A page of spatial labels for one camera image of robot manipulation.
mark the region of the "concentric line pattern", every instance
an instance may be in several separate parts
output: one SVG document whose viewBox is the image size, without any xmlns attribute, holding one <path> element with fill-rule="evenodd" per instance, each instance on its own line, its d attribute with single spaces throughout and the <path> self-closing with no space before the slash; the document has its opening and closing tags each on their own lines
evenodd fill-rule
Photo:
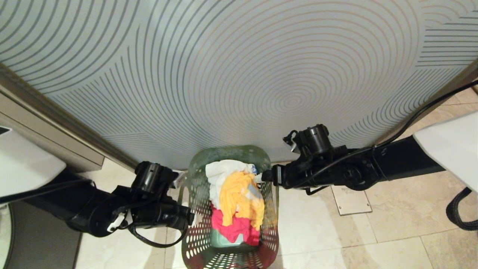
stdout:
<svg viewBox="0 0 478 269">
<path fill-rule="evenodd" d="M 370 144 L 478 57 L 478 0 L 0 3 L 0 61 L 138 161 Z"/>
</svg>

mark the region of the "yellow cloth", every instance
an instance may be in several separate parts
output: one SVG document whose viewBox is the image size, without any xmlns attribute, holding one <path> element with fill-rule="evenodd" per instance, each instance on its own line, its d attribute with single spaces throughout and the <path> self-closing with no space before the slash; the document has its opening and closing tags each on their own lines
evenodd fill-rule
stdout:
<svg viewBox="0 0 478 269">
<path fill-rule="evenodd" d="M 249 199 L 247 197 L 249 185 L 257 188 L 254 174 L 235 172 L 226 178 L 219 193 L 223 226 L 231 225 L 235 214 L 238 218 L 250 219 L 250 225 L 259 231 L 264 219 L 264 199 Z"/>
</svg>

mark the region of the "red cloth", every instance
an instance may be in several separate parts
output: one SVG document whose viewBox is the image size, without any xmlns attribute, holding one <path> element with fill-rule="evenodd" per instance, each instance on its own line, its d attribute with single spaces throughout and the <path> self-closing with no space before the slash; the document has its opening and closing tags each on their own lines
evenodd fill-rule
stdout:
<svg viewBox="0 0 478 269">
<path fill-rule="evenodd" d="M 212 227 L 219 231 L 221 235 L 228 239 L 229 242 L 234 243 L 238 236 L 242 234 L 244 243 L 251 246 L 259 245 L 260 233 L 250 225 L 250 219 L 232 217 L 232 225 L 222 225 L 222 211 L 211 206 L 212 209 Z"/>
</svg>

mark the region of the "green laundry basket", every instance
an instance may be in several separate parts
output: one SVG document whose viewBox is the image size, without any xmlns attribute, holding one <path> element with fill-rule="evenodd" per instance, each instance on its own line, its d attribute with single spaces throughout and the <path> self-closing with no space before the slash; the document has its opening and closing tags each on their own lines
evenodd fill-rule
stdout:
<svg viewBox="0 0 478 269">
<path fill-rule="evenodd" d="M 264 220 L 259 246 L 231 244 L 218 247 L 219 239 L 211 224 L 209 182 L 206 164 L 224 159 L 252 163 L 259 173 L 271 168 L 269 156 L 256 146 L 234 146 L 205 149 L 194 156 L 189 165 L 185 187 L 189 192 L 189 207 L 196 214 L 196 223 L 187 231 L 182 241 L 183 260 L 189 269 L 258 269 L 270 266 L 279 250 L 277 213 L 274 207 L 271 183 L 261 184 L 264 198 Z"/>
</svg>

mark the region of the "clothing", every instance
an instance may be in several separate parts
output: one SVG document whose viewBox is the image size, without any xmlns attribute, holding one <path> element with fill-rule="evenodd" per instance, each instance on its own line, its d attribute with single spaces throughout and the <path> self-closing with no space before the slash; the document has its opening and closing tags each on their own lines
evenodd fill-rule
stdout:
<svg viewBox="0 0 478 269">
<path fill-rule="evenodd" d="M 209 199 L 215 208 L 221 209 L 219 204 L 219 193 L 221 192 L 222 184 L 230 174 L 239 171 L 257 173 L 253 164 L 245 164 L 236 160 L 222 160 L 206 165 L 207 181 L 211 184 L 209 189 Z"/>
<path fill-rule="evenodd" d="M 259 231 L 264 219 L 264 199 L 257 189 L 254 174 L 244 171 L 230 174 L 222 184 L 219 204 L 223 226 L 233 224 L 235 215 L 250 219 L 250 225 Z"/>
<path fill-rule="evenodd" d="M 222 225 L 223 214 L 212 206 L 211 223 L 213 229 L 219 231 L 229 242 L 234 243 L 238 236 L 242 234 L 244 242 L 251 246 L 259 245 L 260 233 L 250 225 L 250 219 L 233 217 L 232 225 Z"/>
</svg>

